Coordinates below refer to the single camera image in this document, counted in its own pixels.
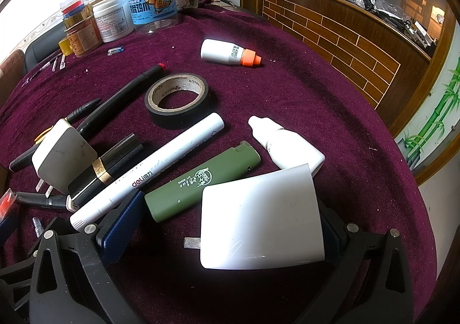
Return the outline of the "clear plastic blister pack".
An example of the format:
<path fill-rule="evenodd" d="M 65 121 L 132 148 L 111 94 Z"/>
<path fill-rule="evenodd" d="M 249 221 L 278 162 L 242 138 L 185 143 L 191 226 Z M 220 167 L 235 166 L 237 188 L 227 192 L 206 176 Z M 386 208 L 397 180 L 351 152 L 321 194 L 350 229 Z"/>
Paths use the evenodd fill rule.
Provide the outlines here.
<path fill-rule="evenodd" d="M 12 189 L 8 189 L 0 199 L 0 221 L 4 221 L 4 219 L 8 216 L 15 201 L 15 193 Z"/>

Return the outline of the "black gold lipstick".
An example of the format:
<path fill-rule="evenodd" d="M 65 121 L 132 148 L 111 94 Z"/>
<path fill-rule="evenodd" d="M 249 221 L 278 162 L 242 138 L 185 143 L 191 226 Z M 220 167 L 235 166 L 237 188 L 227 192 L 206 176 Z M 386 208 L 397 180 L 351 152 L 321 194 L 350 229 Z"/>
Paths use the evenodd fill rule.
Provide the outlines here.
<path fill-rule="evenodd" d="M 69 184 L 67 210 L 76 212 L 115 179 L 123 175 L 129 163 L 142 149 L 142 143 L 131 133 L 93 161 Z"/>

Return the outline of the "small white plug adapter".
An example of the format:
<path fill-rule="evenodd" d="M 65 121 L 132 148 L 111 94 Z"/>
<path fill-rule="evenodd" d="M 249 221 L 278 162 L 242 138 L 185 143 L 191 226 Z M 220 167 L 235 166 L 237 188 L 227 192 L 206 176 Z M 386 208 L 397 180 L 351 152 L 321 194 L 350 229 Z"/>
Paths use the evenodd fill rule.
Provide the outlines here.
<path fill-rule="evenodd" d="M 32 156 L 37 176 L 63 194 L 69 184 L 97 159 L 97 152 L 80 133 L 61 118 Z"/>

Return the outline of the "black marker red cap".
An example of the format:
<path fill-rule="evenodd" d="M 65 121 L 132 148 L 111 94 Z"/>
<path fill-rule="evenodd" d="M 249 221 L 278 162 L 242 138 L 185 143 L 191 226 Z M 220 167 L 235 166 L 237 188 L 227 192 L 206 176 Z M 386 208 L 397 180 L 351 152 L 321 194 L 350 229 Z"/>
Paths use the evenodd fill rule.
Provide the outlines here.
<path fill-rule="evenodd" d="M 110 123 L 115 116 L 130 106 L 138 97 L 145 93 L 151 85 L 165 76 L 166 65 L 158 63 L 138 77 L 127 83 L 117 93 L 104 101 L 77 127 L 80 136 L 92 139 Z"/>

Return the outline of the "black electrical tape roll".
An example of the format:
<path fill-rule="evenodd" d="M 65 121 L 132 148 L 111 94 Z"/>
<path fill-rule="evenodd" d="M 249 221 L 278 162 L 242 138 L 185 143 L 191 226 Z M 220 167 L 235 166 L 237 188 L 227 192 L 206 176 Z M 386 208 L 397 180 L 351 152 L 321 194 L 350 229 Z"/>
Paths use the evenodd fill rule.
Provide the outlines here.
<path fill-rule="evenodd" d="M 210 114 L 207 81 L 182 72 L 154 83 L 144 97 L 152 121 L 165 129 L 184 129 Z"/>

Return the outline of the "white deli marker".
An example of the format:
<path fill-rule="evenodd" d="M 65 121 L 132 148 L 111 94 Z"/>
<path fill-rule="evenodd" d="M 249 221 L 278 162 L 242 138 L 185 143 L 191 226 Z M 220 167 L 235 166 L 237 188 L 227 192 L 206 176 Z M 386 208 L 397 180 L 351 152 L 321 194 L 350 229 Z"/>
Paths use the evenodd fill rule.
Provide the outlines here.
<path fill-rule="evenodd" d="M 69 218 L 70 224 L 76 231 L 82 231 L 85 226 L 119 205 L 126 195 L 157 177 L 224 127 L 225 123 L 219 114 L 209 114 L 96 194 Z"/>

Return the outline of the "large white charger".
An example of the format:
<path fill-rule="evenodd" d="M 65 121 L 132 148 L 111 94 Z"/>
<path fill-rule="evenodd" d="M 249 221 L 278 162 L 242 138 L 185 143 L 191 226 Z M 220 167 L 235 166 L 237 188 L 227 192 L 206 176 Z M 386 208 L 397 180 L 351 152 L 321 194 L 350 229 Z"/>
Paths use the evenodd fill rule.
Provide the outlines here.
<path fill-rule="evenodd" d="M 310 167 L 277 170 L 203 191 L 199 237 L 205 269 L 300 266 L 324 259 L 319 205 Z"/>

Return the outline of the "white squeeze bottle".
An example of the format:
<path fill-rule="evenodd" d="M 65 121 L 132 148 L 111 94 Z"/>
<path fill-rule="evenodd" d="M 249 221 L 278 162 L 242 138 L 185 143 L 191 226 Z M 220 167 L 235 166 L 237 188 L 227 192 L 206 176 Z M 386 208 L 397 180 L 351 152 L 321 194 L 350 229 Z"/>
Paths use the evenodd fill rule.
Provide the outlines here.
<path fill-rule="evenodd" d="M 323 166 L 325 156 L 305 138 L 285 129 L 270 118 L 251 116 L 248 124 L 253 137 L 269 153 L 280 168 L 288 169 L 308 164 L 312 176 Z"/>

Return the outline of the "wooden brick pattern counter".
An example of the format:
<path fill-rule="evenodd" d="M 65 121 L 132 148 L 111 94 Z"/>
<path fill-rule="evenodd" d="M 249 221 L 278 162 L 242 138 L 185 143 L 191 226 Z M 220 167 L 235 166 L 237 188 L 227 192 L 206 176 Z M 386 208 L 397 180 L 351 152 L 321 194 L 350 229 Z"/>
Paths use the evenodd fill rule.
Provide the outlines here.
<path fill-rule="evenodd" d="M 337 69 L 392 135 L 409 123 L 430 59 L 403 34 L 344 0 L 259 0 L 257 8 Z"/>

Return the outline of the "maroon tablecloth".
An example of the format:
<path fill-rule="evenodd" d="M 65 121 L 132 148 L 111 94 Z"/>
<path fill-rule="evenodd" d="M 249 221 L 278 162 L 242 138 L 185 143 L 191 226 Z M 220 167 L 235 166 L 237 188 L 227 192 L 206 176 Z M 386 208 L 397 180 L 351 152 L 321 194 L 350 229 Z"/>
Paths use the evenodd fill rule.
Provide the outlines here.
<path fill-rule="evenodd" d="M 229 66 L 200 57 L 205 39 L 255 51 L 261 64 Z M 319 199 L 343 221 L 383 234 L 400 231 L 409 262 L 415 314 L 434 290 L 437 256 L 429 216 L 404 157 L 361 93 L 302 41 L 263 20 L 214 5 L 184 11 L 179 23 L 153 35 L 121 40 L 123 53 L 100 47 L 22 80 L 1 108 L 1 164 L 82 104 L 107 99 L 131 79 L 163 63 L 171 72 L 207 80 L 225 129 L 150 183 L 156 188 L 253 136 L 248 119 L 268 117 L 299 133 L 325 156 L 314 178 Z M 294 323 L 308 309 L 331 269 L 204 269 L 183 247 L 200 232 L 200 208 L 162 224 L 144 215 L 110 274 L 148 323 Z"/>

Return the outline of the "small blue battery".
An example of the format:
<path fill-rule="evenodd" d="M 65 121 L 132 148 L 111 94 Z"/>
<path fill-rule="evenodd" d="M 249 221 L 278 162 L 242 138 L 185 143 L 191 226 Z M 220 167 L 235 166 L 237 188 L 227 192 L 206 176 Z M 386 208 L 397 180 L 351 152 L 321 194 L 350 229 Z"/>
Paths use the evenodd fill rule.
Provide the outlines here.
<path fill-rule="evenodd" d="M 115 47 L 115 48 L 110 48 L 108 49 L 107 51 L 107 56 L 112 56 L 112 55 L 116 55 L 118 53 L 122 53 L 123 51 L 125 50 L 125 48 L 123 46 L 118 46 L 118 47 Z"/>

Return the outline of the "black leather sofa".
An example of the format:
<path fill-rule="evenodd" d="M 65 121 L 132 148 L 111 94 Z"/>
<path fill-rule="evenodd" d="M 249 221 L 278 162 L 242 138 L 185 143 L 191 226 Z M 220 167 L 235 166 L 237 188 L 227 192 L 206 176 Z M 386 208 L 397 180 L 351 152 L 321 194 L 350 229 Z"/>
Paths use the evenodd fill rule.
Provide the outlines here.
<path fill-rule="evenodd" d="M 65 24 L 61 22 L 27 47 L 25 51 L 26 72 L 31 71 L 37 64 L 59 49 L 58 43 L 66 36 L 65 29 Z"/>

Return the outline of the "brown label jar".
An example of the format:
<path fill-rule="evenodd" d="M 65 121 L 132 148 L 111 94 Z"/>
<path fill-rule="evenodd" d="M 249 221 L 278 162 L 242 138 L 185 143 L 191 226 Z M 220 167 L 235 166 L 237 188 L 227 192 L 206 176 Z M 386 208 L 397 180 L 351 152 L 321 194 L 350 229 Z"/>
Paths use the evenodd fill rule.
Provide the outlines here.
<path fill-rule="evenodd" d="M 93 16 L 80 21 L 66 30 L 72 52 L 81 58 L 102 44 L 101 34 Z"/>

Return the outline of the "white bottle orange cap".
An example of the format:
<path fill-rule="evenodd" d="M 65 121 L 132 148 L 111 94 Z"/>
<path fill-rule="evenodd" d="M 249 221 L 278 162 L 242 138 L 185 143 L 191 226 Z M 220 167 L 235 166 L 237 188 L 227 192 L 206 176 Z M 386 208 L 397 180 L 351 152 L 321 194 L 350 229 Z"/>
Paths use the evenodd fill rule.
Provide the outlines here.
<path fill-rule="evenodd" d="M 253 67 L 261 64 L 261 57 L 250 49 L 227 41 L 205 39 L 201 45 L 200 57 L 209 62 L 229 66 Z"/>

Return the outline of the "white plastic jar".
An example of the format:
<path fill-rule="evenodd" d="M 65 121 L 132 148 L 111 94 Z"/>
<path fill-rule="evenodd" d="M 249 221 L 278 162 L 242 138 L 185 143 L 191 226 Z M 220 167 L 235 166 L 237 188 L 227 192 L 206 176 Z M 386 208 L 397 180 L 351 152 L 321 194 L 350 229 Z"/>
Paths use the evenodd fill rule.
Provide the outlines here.
<path fill-rule="evenodd" d="M 103 0 L 98 2 L 93 5 L 93 16 L 104 43 L 117 41 L 134 31 L 127 0 Z"/>

